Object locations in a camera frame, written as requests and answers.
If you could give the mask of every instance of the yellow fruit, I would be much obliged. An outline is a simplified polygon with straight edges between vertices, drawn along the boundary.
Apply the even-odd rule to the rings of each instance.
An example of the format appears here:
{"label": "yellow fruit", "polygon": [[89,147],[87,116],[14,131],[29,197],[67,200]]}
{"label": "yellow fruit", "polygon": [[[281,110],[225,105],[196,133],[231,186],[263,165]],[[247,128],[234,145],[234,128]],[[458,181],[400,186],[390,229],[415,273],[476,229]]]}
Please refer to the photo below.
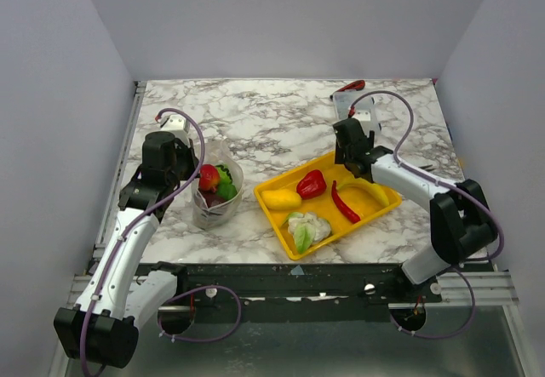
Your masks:
{"label": "yellow fruit", "polygon": [[348,186],[359,187],[362,190],[367,191],[382,207],[390,205],[390,200],[388,200],[386,192],[384,192],[382,187],[377,183],[370,183],[366,179],[353,179],[348,177],[337,187],[337,190]]}
{"label": "yellow fruit", "polygon": [[261,198],[269,209],[294,209],[302,204],[299,194],[285,188],[264,191],[261,193]]}

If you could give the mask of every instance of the green leaf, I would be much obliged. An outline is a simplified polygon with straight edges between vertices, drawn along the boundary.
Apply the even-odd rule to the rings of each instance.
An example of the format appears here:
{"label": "green leaf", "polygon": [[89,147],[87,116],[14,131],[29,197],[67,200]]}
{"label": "green leaf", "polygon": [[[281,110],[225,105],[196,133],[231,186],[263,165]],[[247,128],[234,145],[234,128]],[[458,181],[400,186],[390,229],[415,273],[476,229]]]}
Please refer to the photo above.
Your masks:
{"label": "green leaf", "polygon": [[316,235],[316,229],[310,224],[301,223],[296,227],[293,238],[299,254],[302,254],[311,246],[314,235]]}
{"label": "green leaf", "polygon": [[282,221],[282,224],[280,225],[280,227],[285,226],[287,222],[290,220],[290,218],[301,218],[303,215],[304,214],[297,213],[297,212],[289,213],[288,216],[284,219],[284,221]]}

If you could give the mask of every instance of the yellow mango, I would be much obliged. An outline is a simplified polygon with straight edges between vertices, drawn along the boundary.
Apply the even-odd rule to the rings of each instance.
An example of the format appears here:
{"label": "yellow mango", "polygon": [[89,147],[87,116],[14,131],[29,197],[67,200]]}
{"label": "yellow mango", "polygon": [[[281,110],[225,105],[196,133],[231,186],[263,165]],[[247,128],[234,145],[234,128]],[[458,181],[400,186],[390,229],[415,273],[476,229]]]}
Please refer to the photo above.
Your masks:
{"label": "yellow mango", "polygon": [[263,202],[269,209],[294,209],[302,204],[302,199],[295,191],[288,189],[266,190],[261,193]]}

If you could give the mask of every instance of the gray wall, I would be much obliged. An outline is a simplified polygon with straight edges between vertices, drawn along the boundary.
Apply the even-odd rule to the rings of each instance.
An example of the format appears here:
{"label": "gray wall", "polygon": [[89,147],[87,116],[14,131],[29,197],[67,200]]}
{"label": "gray wall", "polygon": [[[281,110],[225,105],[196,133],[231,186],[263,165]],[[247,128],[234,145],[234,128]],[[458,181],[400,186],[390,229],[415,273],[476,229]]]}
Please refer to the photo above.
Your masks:
{"label": "gray wall", "polygon": [[[536,352],[545,353],[545,0],[484,0],[437,86],[464,171],[507,235]],[[545,359],[542,370],[545,371]]]}
{"label": "gray wall", "polygon": [[482,0],[93,0],[136,79],[437,77]]}
{"label": "gray wall", "polygon": [[0,375],[46,375],[134,93],[90,0],[0,0]]}

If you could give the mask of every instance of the marble countertop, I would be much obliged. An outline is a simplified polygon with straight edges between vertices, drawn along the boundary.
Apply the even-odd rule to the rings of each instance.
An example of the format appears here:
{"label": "marble countertop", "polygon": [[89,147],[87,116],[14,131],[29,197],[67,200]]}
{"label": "marble countertop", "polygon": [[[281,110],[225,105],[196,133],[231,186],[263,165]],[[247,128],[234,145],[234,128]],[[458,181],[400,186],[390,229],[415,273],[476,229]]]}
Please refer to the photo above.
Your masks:
{"label": "marble countertop", "polygon": [[[336,120],[330,94],[351,81],[173,80],[146,87],[122,186],[140,163],[146,134],[157,130],[155,115],[180,108],[202,127],[207,139],[225,138],[244,170],[245,193],[227,224],[203,231],[192,224],[190,192],[171,204],[142,262],[289,263],[267,218],[255,200],[255,185],[335,148]],[[366,80],[366,90],[388,89],[414,107],[413,132],[400,155],[415,165],[432,164],[435,174],[461,179],[445,120],[429,79]],[[376,144],[393,148],[409,115],[396,99],[376,95],[382,135]],[[342,240],[321,248],[301,263],[397,263],[429,243],[427,213],[405,200],[394,211]]]}

